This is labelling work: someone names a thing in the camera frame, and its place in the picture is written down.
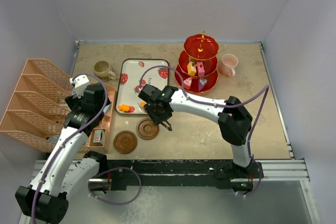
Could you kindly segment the yellow cake slice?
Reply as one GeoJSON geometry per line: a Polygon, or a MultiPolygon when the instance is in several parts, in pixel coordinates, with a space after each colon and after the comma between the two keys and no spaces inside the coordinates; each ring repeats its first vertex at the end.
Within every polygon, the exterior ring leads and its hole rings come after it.
{"type": "Polygon", "coordinates": [[[189,76],[195,76],[197,73],[197,69],[196,69],[196,63],[193,61],[190,61],[187,64],[187,72],[189,76]]]}

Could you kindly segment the salmon pink cake slice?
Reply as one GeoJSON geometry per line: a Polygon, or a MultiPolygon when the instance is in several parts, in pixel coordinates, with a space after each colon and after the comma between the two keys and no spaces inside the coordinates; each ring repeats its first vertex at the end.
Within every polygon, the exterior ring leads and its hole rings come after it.
{"type": "Polygon", "coordinates": [[[188,78],[184,79],[184,81],[183,81],[184,89],[189,90],[191,88],[192,81],[193,81],[193,77],[188,77],[188,78]]]}

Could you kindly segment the purple cake slice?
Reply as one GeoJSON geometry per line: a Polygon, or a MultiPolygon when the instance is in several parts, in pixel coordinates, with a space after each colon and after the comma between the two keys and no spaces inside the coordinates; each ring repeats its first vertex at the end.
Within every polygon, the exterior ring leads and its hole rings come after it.
{"type": "Polygon", "coordinates": [[[207,79],[206,78],[199,78],[198,79],[198,90],[201,91],[207,84],[207,79]]]}

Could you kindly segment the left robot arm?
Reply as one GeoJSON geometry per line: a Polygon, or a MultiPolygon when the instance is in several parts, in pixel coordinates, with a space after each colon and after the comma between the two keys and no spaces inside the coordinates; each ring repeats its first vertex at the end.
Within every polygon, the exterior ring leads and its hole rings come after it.
{"type": "Polygon", "coordinates": [[[73,171],[70,165],[91,132],[99,126],[104,117],[104,108],[109,101],[105,84],[98,80],[89,81],[90,74],[79,74],[71,78],[72,95],[66,98],[70,113],[50,156],[29,186],[20,186],[15,198],[25,218],[21,223],[60,223],[64,218],[69,201],[81,184],[92,176],[104,177],[107,163],[99,160],[102,154],[93,154],[80,162],[73,171]]]}

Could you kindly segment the metal tongs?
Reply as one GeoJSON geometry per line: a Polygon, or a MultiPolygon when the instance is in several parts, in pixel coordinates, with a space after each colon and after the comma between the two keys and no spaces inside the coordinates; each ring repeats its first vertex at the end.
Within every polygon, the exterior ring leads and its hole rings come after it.
{"type": "Polygon", "coordinates": [[[162,125],[168,131],[172,131],[172,126],[168,119],[172,116],[172,110],[161,105],[142,102],[140,108],[148,115],[155,126],[162,125]]]}

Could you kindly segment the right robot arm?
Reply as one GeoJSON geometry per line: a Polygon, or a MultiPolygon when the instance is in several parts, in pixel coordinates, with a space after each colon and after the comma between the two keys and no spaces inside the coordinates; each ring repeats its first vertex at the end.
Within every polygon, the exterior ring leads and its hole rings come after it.
{"type": "Polygon", "coordinates": [[[252,171],[248,137],[252,128],[252,116],[236,97],[228,100],[209,99],[185,92],[173,86],[160,90],[146,84],[138,97],[145,102],[144,110],[154,123],[168,131],[173,112],[184,112],[208,119],[219,126],[222,138],[231,145],[234,173],[246,177],[252,171]]]}

